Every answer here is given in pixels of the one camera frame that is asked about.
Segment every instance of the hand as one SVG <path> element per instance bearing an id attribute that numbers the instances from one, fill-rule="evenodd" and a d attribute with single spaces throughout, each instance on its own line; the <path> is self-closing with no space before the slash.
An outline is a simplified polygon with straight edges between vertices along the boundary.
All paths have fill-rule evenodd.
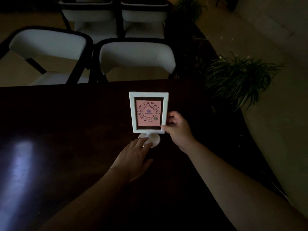
<path id="1" fill-rule="evenodd" d="M 143 163 L 153 145 L 153 143 L 148 143 L 142 147 L 147 140 L 148 138 L 139 138 L 130 142 L 120 152 L 110 169 L 121 171 L 130 181 L 140 177 L 153 162 L 153 159 L 148 159 Z"/>
<path id="2" fill-rule="evenodd" d="M 168 112 L 167 125 L 162 125 L 161 128 L 170 134 L 172 141 L 180 148 L 182 152 L 186 153 L 189 145 L 195 142 L 188 122 L 176 111 Z"/>

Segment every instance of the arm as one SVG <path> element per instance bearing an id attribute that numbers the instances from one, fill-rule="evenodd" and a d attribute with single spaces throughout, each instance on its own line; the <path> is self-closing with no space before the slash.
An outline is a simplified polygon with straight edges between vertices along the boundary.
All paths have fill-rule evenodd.
<path id="1" fill-rule="evenodd" d="M 178 112 L 168 113 L 167 122 L 162 128 L 188 155 L 237 230 L 308 230 L 307 219 L 289 203 L 198 143 Z"/>
<path id="2" fill-rule="evenodd" d="M 152 159 L 143 163 L 152 146 L 149 143 L 142 147 L 147 139 L 136 139 L 127 145 L 98 182 L 55 214 L 39 231 L 89 230 L 101 222 L 121 187 L 141 176 L 152 163 Z"/>

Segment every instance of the finger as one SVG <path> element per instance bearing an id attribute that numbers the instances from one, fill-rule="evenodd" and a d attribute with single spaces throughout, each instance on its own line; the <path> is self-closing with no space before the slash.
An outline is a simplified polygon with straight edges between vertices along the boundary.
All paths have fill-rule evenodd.
<path id="1" fill-rule="evenodd" d="M 145 156 L 147 155 L 147 153 L 149 152 L 149 150 L 152 146 L 153 146 L 153 143 L 147 143 L 147 144 L 144 145 L 144 147 L 141 150 L 144 158 L 145 158 Z"/>
<path id="2" fill-rule="evenodd" d="M 144 174 L 144 172 L 150 167 L 150 165 L 152 164 L 152 162 L 153 162 L 153 159 L 148 159 L 148 160 L 143 164 L 143 166 L 142 166 L 142 168 L 141 168 L 140 176 L 141 176 L 142 174 Z"/>
<path id="3" fill-rule="evenodd" d="M 167 118 L 167 123 L 174 123 L 177 124 L 177 120 L 174 117 L 168 117 Z"/>
<path id="4" fill-rule="evenodd" d="M 148 137 L 138 139 L 135 147 L 142 148 L 143 144 L 148 140 Z"/>
<path id="5" fill-rule="evenodd" d="M 136 146 L 136 143 L 138 142 L 138 140 L 139 140 L 139 139 L 135 139 L 134 141 L 132 141 L 129 147 L 130 147 L 130 148 L 135 147 L 135 146 Z"/>
<path id="6" fill-rule="evenodd" d="M 162 125 L 161 128 L 166 131 L 168 134 L 171 134 L 174 126 L 166 126 L 166 125 Z"/>
<path id="7" fill-rule="evenodd" d="M 181 114 L 177 111 L 172 111 L 167 113 L 167 117 L 175 117 L 176 120 L 183 120 L 184 118 L 182 117 Z"/>

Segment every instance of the person's right hand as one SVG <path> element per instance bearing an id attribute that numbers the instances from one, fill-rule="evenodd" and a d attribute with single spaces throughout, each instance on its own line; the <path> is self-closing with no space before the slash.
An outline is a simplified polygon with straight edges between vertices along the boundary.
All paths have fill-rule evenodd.
<path id="1" fill-rule="evenodd" d="M 170 134 L 172 141 L 185 153 L 187 147 L 196 141 L 188 122 L 177 111 L 168 112 L 167 125 L 162 125 L 161 128 Z"/>

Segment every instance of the chair seat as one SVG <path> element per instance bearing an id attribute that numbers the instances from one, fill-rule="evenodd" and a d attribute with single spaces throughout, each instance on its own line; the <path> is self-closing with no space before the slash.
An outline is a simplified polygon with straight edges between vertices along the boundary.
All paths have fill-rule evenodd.
<path id="1" fill-rule="evenodd" d="M 75 31 L 89 35 L 94 44 L 105 39 L 118 38 L 115 20 L 87 23 L 75 22 Z"/>
<path id="2" fill-rule="evenodd" d="M 164 39 L 163 23 L 135 23 L 123 21 L 125 37 L 131 38 L 159 38 Z"/>
<path id="3" fill-rule="evenodd" d="M 54 85 L 54 84 L 65 84 L 68 80 L 68 74 L 62 74 L 58 72 L 46 72 L 36 81 L 34 81 L 30 86 L 34 85 Z M 81 76 L 78 83 L 88 83 L 89 78 Z"/>

